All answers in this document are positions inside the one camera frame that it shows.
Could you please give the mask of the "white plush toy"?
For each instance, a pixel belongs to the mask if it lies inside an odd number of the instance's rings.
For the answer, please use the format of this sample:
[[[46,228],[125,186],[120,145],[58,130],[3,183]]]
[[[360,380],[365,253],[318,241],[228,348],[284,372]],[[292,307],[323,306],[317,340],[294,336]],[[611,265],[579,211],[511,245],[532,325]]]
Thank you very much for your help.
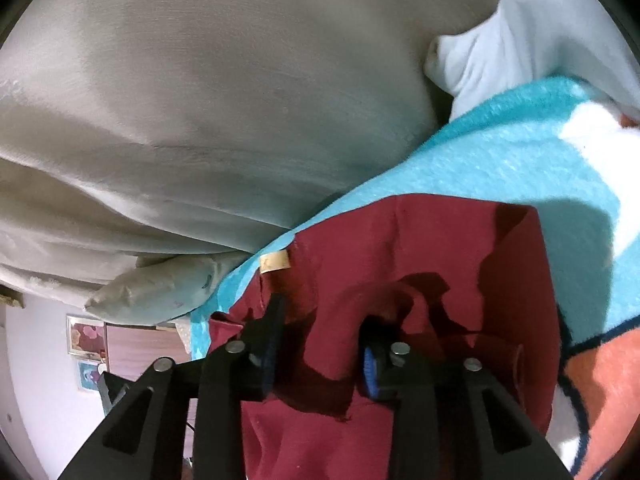
[[[583,79],[639,117],[639,63],[598,0],[499,0],[483,23],[435,38],[424,70],[454,99],[452,117],[552,75]]]

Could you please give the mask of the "framed flower picture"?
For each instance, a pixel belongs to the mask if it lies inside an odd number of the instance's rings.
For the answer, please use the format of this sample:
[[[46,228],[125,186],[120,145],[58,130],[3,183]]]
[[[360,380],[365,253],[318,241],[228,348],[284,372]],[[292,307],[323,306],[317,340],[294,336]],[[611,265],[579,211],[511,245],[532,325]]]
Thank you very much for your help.
[[[75,358],[106,360],[105,325],[95,318],[66,315],[67,353]]]

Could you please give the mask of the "pink wardrobe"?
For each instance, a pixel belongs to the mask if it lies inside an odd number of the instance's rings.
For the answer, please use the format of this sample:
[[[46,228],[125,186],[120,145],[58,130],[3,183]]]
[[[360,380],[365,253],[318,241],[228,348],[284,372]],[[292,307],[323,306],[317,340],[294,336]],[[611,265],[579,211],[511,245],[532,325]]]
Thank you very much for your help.
[[[157,330],[107,324],[105,337],[108,371],[133,382],[162,356],[177,364],[191,359],[175,327]]]

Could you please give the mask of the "beige curtain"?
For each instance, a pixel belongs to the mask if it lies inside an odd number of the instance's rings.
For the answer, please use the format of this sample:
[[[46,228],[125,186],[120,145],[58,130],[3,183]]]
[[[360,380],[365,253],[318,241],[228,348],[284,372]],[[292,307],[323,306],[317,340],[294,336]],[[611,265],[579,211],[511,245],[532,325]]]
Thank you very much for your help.
[[[1,48],[1,281],[82,306],[256,252],[437,127],[428,45],[497,0],[32,0]]]

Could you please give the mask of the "floral white pillow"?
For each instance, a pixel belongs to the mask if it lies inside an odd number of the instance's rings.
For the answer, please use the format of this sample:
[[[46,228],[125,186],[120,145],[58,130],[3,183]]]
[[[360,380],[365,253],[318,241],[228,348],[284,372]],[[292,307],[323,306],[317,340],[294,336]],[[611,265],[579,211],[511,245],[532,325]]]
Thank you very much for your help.
[[[181,318],[205,304],[246,258],[245,252],[188,255],[137,268],[97,290],[85,311],[116,325],[153,326]]]

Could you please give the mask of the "turquoise cartoon star blanket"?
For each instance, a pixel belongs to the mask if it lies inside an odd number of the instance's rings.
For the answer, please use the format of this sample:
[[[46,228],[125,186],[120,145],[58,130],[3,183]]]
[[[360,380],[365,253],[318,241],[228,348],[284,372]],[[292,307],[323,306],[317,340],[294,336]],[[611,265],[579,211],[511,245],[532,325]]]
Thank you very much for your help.
[[[384,200],[427,194],[537,211],[560,330],[546,438],[567,479],[623,466],[639,416],[639,133],[601,93],[564,77],[495,96],[450,122],[405,161],[281,235],[225,278],[209,307],[228,313],[256,272],[288,267],[295,235]],[[232,336],[198,352],[208,356]],[[273,387],[291,385],[302,342],[286,326]]]

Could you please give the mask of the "dark red knit garment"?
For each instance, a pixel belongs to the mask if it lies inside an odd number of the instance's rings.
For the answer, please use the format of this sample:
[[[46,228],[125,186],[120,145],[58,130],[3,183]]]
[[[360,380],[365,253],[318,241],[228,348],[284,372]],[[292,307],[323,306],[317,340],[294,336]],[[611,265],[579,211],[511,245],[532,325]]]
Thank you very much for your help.
[[[256,272],[228,313],[209,320],[214,346],[288,300],[302,342],[291,385],[242,406],[253,479],[382,479],[392,412],[356,389],[365,318],[397,325],[420,356],[480,360],[540,431],[560,362],[558,312],[539,217],[531,206],[398,195],[298,232],[287,268]]]

